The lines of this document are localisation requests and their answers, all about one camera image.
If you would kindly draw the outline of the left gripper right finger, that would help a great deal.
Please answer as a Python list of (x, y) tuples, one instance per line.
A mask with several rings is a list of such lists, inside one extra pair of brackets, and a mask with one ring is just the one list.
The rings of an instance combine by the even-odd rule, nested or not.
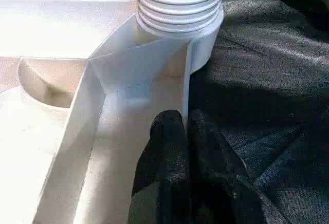
[(266, 223), (243, 161), (198, 109), (189, 114), (189, 143), (195, 223)]

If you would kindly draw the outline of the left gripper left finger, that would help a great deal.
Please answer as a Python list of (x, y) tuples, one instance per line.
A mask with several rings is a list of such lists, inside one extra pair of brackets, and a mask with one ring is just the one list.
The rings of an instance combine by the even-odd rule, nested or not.
[(189, 144), (177, 110), (159, 113), (137, 162), (132, 223), (190, 223)]

